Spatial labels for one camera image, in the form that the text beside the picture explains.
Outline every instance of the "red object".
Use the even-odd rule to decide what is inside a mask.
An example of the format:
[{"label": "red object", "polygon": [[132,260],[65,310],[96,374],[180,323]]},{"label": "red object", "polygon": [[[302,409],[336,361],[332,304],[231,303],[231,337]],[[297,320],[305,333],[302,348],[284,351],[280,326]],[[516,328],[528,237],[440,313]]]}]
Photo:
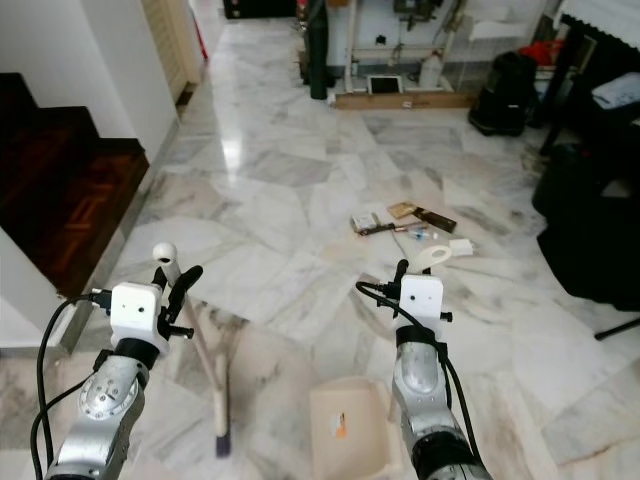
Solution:
[{"label": "red object", "polygon": [[518,52],[533,58],[540,66],[553,65],[552,55],[562,50],[564,40],[553,40],[550,42],[536,42],[529,47],[522,47]]},{"label": "red object", "polygon": [[205,62],[209,61],[209,55],[207,54],[207,47],[204,44],[204,40],[202,40],[202,35],[200,35],[200,27],[198,26],[198,22],[196,21],[196,15],[191,10],[191,16],[193,17],[193,24],[196,26],[196,33],[198,34],[198,42],[200,43],[200,51],[202,52],[202,58],[204,58]]}]

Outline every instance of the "white container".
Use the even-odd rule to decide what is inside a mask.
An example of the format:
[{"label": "white container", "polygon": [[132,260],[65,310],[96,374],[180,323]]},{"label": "white container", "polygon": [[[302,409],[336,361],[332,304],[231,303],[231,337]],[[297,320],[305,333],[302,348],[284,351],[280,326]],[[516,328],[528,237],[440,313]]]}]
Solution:
[{"label": "white container", "polygon": [[311,391],[315,480],[374,480],[405,471],[400,428],[388,419],[390,402],[382,383],[361,377]]},{"label": "white container", "polygon": [[420,68],[420,81],[418,84],[423,90],[434,90],[440,86],[440,76],[442,75],[442,59],[437,53],[432,53],[429,58],[422,62]]}]

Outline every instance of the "staircase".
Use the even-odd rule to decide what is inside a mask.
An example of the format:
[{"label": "staircase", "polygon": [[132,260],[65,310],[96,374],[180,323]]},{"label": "staircase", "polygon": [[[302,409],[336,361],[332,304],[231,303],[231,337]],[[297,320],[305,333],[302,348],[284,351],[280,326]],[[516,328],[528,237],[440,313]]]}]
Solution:
[{"label": "staircase", "polygon": [[0,74],[0,227],[59,293],[82,293],[149,164],[136,139],[100,138],[85,107],[39,108]]}]

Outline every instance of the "wooden block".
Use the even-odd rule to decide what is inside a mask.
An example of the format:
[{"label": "wooden block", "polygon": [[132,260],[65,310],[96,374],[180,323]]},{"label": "wooden block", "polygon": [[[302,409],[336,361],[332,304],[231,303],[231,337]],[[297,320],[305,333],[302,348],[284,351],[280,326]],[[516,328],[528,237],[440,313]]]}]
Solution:
[{"label": "wooden block", "polygon": [[469,108],[475,95],[454,92],[340,93],[334,107],[339,110],[392,110],[422,108]]}]

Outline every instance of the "black cable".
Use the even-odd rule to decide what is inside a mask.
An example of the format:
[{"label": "black cable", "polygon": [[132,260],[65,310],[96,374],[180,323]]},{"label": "black cable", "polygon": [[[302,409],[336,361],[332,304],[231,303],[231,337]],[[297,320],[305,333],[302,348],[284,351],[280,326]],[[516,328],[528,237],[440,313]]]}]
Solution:
[{"label": "black cable", "polygon": [[82,385],[84,385],[84,382],[87,381],[88,378],[89,377],[85,378],[81,382],[71,387],[69,390],[61,393],[56,398],[54,398],[49,403],[47,403],[44,411],[38,412],[38,415],[36,415],[36,418],[33,420],[33,424],[31,425],[30,445],[31,445],[31,460],[33,461],[33,469],[35,470],[35,473],[36,473],[36,480],[42,480],[42,466],[40,465],[40,455],[38,453],[38,427],[40,426],[40,420],[42,420],[42,418],[46,415],[46,412],[48,412],[51,409],[51,407],[53,407],[58,402],[61,402],[65,398],[67,398],[76,390],[80,389]]},{"label": "black cable", "polygon": [[38,359],[36,360],[36,383],[38,385],[38,405],[40,407],[40,414],[42,415],[42,429],[44,431],[44,442],[47,449],[47,466],[53,462],[53,440],[51,438],[51,426],[49,425],[49,415],[47,415],[47,400],[44,392],[44,354],[49,342],[49,337],[53,331],[58,317],[65,308],[74,304],[80,300],[92,300],[93,294],[80,295],[75,298],[70,298],[62,302],[62,304],[53,313],[49,324],[42,335],[42,342],[40,343],[40,349],[38,350]]},{"label": "black cable", "polygon": [[458,400],[460,401],[460,410],[462,410],[462,417],[464,419],[464,425],[467,430],[467,437],[469,438],[469,445],[471,447],[471,452],[473,453],[476,460],[484,465],[482,462],[482,458],[480,457],[480,451],[478,450],[478,444],[476,443],[476,437],[473,433],[473,426],[471,425],[471,417],[469,416],[469,408],[467,407],[467,401],[464,398],[464,392],[462,391],[462,384],[460,383],[460,378],[458,377],[458,373],[455,368],[453,368],[453,364],[449,360],[449,357],[445,355],[445,352],[442,351],[442,348],[435,341],[435,334],[433,330],[422,325],[418,320],[416,320],[409,312],[400,307],[400,305],[393,303],[388,298],[383,297],[382,295],[378,295],[369,291],[368,289],[372,289],[375,291],[379,291],[382,288],[381,285],[376,285],[375,283],[369,282],[356,282],[356,289],[366,295],[367,297],[373,298],[380,305],[384,305],[385,307],[392,308],[394,311],[398,312],[400,315],[409,320],[415,327],[420,329],[425,334],[426,342],[436,349],[438,355],[445,358],[445,364],[447,369],[451,373],[451,378],[453,379],[453,384],[456,387],[456,392],[458,393]]}]

